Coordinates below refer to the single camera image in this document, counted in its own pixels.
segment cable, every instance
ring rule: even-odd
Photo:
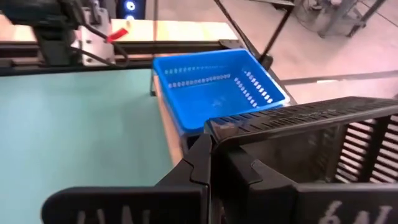
[[[105,65],[109,65],[110,67],[114,67],[114,68],[122,67],[120,65],[113,64],[113,63],[111,63],[111,62],[109,62],[109,61],[107,61],[107,60],[105,60],[105,59],[103,59],[103,58],[101,58],[101,57],[99,57],[99,56],[97,56],[97,55],[95,55],[93,53],[87,52],[85,50],[82,50],[82,49],[79,49],[79,48],[76,48],[76,47],[71,47],[71,49],[75,50],[79,54],[87,55],[87,56],[89,56],[89,57],[91,57],[91,58],[93,58],[93,59],[95,59],[95,60],[97,60],[97,61],[99,61],[101,63],[104,63]]]
[[[153,40],[154,40],[154,46],[157,48],[157,20],[159,19],[159,1],[155,0],[154,1],[154,21],[153,21]]]
[[[371,8],[371,6],[367,5],[365,2],[360,1],[360,3],[362,3],[364,6]],[[394,25],[395,27],[398,28],[398,25],[395,22],[392,22],[390,19],[388,19],[386,16],[383,16],[380,12],[375,12],[377,15],[381,16],[383,19],[385,19],[386,21],[390,22],[392,25]]]
[[[89,24],[87,24],[86,19],[85,19],[85,16],[84,16],[83,9],[82,9],[83,6],[81,5],[80,1],[79,1],[79,0],[75,0],[75,1],[73,1],[73,3],[74,3],[74,5],[75,5],[75,7],[76,7],[76,11],[77,11],[78,15],[81,17],[81,18],[80,18],[80,19],[81,19],[81,25],[82,25],[83,27],[85,27],[86,29],[88,29],[88,30],[89,30],[90,32],[92,32],[93,34],[97,35],[98,37],[102,37],[104,40],[106,40],[106,39],[108,38],[107,35],[103,34],[102,32],[100,32],[100,31],[94,29],[92,26],[90,26]],[[119,53],[121,53],[121,54],[123,55],[123,57],[124,57],[124,59],[125,59],[124,65],[116,65],[116,64],[107,62],[107,61],[104,60],[103,58],[101,58],[102,60],[98,60],[97,58],[100,58],[100,57],[98,57],[98,56],[96,56],[96,55],[94,55],[94,54],[92,54],[92,53],[89,53],[89,52],[87,52],[87,51],[85,51],[85,50],[82,50],[82,49],[78,49],[77,51],[78,51],[78,52],[81,52],[81,53],[83,53],[83,54],[85,54],[85,55],[87,55],[87,56],[90,56],[90,57],[92,57],[91,55],[94,55],[96,58],[92,57],[93,59],[95,59],[95,60],[97,60],[97,61],[99,61],[99,62],[102,62],[102,63],[105,63],[105,62],[106,62],[105,64],[107,64],[107,65],[110,65],[110,64],[111,64],[112,67],[117,67],[117,68],[125,68],[125,67],[127,67],[127,66],[129,65],[129,62],[130,62],[130,59],[129,59],[128,54],[123,50],[123,48],[122,48],[119,44],[117,44],[117,43],[115,43],[115,42],[112,42],[112,45],[114,46],[114,48],[116,48],[116,49],[118,50]]]
[[[244,34],[242,29],[238,26],[238,23],[234,19],[232,19],[231,15],[229,12],[226,10],[225,6],[221,2],[221,0],[214,0],[214,2],[217,4],[218,8],[221,10],[221,12],[224,14],[224,16],[227,18],[227,20],[231,23],[231,25],[234,27],[236,32],[239,34],[240,38],[242,39],[243,43],[247,47],[248,51],[254,55],[255,57],[259,56],[260,53],[257,51],[257,49],[254,47],[254,45],[250,42],[249,38]]]

